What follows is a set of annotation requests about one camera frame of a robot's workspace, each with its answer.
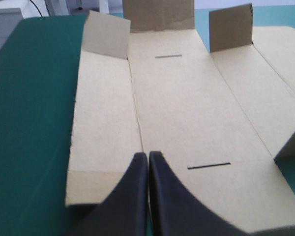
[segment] table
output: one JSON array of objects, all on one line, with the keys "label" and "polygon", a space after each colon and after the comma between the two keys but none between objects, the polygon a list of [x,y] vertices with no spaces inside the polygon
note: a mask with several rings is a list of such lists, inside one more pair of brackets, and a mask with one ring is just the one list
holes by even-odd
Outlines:
[{"label": "table", "polygon": [[[295,26],[295,6],[254,10],[256,25]],[[206,46],[207,13],[196,10]],[[60,235],[93,208],[64,207],[84,21],[23,20],[0,51],[0,236]],[[295,162],[280,167],[295,192]]]}]

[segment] cable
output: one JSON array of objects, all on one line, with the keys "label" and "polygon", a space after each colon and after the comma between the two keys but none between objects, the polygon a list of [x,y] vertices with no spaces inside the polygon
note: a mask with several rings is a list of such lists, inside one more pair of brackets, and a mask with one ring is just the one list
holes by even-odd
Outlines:
[{"label": "cable", "polygon": [[43,15],[41,14],[39,8],[38,8],[37,5],[33,2],[33,0],[29,0],[29,1],[30,1],[30,2],[36,7],[37,11],[39,12],[39,15],[40,15],[41,17],[43,17]]}]

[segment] black object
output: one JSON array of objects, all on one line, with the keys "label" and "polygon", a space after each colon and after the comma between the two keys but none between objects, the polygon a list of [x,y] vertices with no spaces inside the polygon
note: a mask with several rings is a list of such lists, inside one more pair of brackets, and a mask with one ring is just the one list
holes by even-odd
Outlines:
[{"label": "black object", "polygon": [[275,160],[295,157],[295,132],[274,158]]},{"label": "black object", "polygon": [[149,191],[155,236],[247,236],[199,202],[161,152],[149,155]]},{"label": "black object", "polygon": [[295,236],[295,225],[252,233],[251,236]]},{"label": "black object", "polygon": [[111,194],[65,236],[145,236],[148,161],[136,153]]}]

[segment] flattened cardboard box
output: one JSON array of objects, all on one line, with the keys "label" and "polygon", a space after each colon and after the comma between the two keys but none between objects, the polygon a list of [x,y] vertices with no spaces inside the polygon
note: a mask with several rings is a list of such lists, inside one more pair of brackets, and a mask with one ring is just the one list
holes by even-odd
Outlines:
[{"label": "flattened cardboard box", "polygon": [[[137,10],[148,15],[153,7],[151,2],[151,8]],[[114,20],[128,24],[124,19]],[[90,13],[85,27],[95,32],[105,28],[107,37],[116,41],[129,35],[128,30],[118,30],[126,27],[111,24],[99,13]],[[141,22],[132,24],[140,26]],[[120,56],[125,55],[124,44],[116,49],[117,55],[111,54],[116,41],[107,44],[105,38],[94,35],[94,46],[85,51],[82,45],[66,203],[101,202],[135,152],[161,150],[188,190],[237,227],[254,232],[295,225],[295,195],[273,161],[273,154],[295,131],[295,113],[288,128],[272,138],[268,134],[282,120],[274,126],[267,113],[279,103],[283,109],[275,116],[288,113],[289,106],[295,106],[293,94],[284,92],[277,103],[273,101],[284,91],[284,82],[256,56],[252,45],[247,46],[250,53],[244,53],[242,63],[253,61],[254,69],[269,75],[265,87],[271,83],[277,87],[269,96],[260,90],[263,84],[249,84],[258,75],[244,78],[232,66],[223,69],[224,60],[219,58],[227,53],[233,63],[241,56],[241,48],[217,52],[213,60],[198,33],[189,27],[130,34],[128,60],[120,59],[125,58]],[[160,30],[153,24],[149,29]],[[108,49],[99,51],[98,45]],[[246,97],[231,84],[242,78],[246,80],[240,81],[238,91],[245,90]],[[257,108],[256,101],[261,102]],[[260,125],[257,116],[267,116],[268,125]],[[231,165],[188,170],[225,162]]]}]

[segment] teal surface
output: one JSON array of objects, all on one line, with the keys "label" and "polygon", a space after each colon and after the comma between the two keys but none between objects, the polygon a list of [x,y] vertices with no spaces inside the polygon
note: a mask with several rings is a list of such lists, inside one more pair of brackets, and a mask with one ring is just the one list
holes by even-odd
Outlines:
[{"label": "teal surface", "polygon": [[[207,13],[196,26],[208,43]],[[57,236],[91,210],[64,207],[84,21],[24,20],[0,51],[0,236]],[[262,22],[295,27],[295,6],[255,8]],[[295,192],[295,162],[280,168]]]}]

